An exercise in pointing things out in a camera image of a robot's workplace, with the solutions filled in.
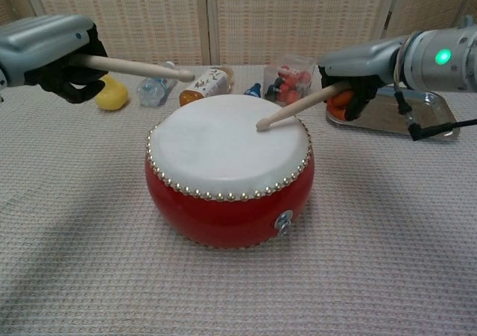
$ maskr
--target wooden drumstick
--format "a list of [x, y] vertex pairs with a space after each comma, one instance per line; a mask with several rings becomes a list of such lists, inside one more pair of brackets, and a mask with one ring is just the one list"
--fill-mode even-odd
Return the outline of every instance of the wooden drumstick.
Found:
[[194, 73], [188, 70], [176, 70], [155, 64], [100, 57], [98, 55], [75, 54], [70, 58], [69, 62], [73, 66], [84, 66], [86, 68], [104, 70], [107, 72], [140, 75], [143, 77], [168, 77], [185, 82], [195, 79]]
[[293, 104], [288, 105], [287, 107], [283, 107], [281, 110], [278, 110], [272, 116], [267, 118], [263, 118], [259, 122], [256, 123], [256, 130], [257, 131], [264, 131], [267, 130], [271, 124], [274, 122], [284, 120], [289, 118], [293, 115], [302, 112], [309, 107], [312, 107], [315, 104], [320, 103], [321, 101], [325, 101], [327, 99], [332, 98], [333, 96], [338, 95], [339, 93], [350, 89], [351, 86], [347, 81], [340, 81], [338, 83], [334, 83], [326, 88], [314, 92], [310, 95], [307, 95], [304, 98], [301, 98], [298, 101], [295, 101]]

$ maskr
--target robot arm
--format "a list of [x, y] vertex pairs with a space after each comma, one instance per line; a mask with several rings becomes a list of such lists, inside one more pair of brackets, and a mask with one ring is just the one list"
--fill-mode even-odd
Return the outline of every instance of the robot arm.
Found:
[[41, 16], [1, 26], [0, 90], [39, 84], [73, 104], [93, 98], [103, 89], [99, 78], [107, 72], [71, 66], [72, 53], [107, 57], [94, 22], [86, 16]]
[[459, 28], [415, 32], [332, 52], [318, 63], [322, 86], [348, 80], [353, 90], [344, 118], [356, 119], [377, 89], [394, 84], [399, 113], [414, 140], [477, 124], [477, 120], [421, 128], [399, 88], [441, 92], [477, 92], [477, 25], [466, 17]]

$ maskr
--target drum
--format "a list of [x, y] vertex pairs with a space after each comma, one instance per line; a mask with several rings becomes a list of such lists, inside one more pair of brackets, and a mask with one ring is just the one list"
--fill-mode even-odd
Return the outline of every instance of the drum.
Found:
[[220, 248], [284, 235], [315, 174], [308, 130], [296, 117], [257, 132], [280, 109], [249, 95], [219, 95], [179, 108], [146, 142], [149, 192], [184, 236]]

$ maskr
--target textured fabric surface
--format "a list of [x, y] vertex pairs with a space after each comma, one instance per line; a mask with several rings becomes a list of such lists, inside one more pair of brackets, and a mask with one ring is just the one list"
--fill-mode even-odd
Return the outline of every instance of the textured fabric surface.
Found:
[[[235, 92], [262, 79], [235, 72]], [[476, 128], [412, 142], [313, 107], [315, 183], [289, 238], [214, 250], [178, 235], [145, 183], [146, 133], [185, 84], [141, 108], [140, 78], [115, 76], [119, 112], [3, 92], [0, 334], [477, 335]], [[477, 95], [444, 96], [476, 116]]]

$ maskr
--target bottle label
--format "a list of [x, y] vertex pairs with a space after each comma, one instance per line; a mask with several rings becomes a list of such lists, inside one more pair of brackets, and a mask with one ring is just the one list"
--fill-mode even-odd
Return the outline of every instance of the bottle label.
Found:
[[219, 69], [209, 69], [203, 73], [187, 90], [199, 92], [205, 98], [213, 95], [227, 94], [229, 82], [227, 73]]

